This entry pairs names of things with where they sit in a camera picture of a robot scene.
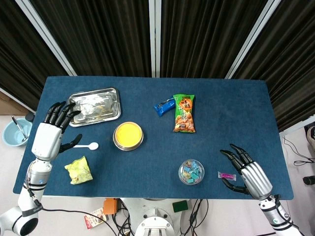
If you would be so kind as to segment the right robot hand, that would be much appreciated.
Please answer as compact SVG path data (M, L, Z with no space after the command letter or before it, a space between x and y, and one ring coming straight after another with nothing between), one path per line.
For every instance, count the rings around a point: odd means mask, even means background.
M230 144L235 152L220 150L228 158L244 182L244 186L235 186L226 178L222 178L224 185L232 190L252 196L253 199L262 201L271 196L273 186L261 166L241 147Z

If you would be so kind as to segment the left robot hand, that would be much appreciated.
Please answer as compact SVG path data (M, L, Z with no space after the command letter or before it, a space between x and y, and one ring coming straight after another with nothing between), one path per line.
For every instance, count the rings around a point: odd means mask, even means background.
M58 154L73 148L82 139L78 134L69 143L62 144L63 134L70 121L80 110L71 111L75 103L66 104L65 101L53 104L46 113L44 121L37 128L31 152L40 161L51 162Z

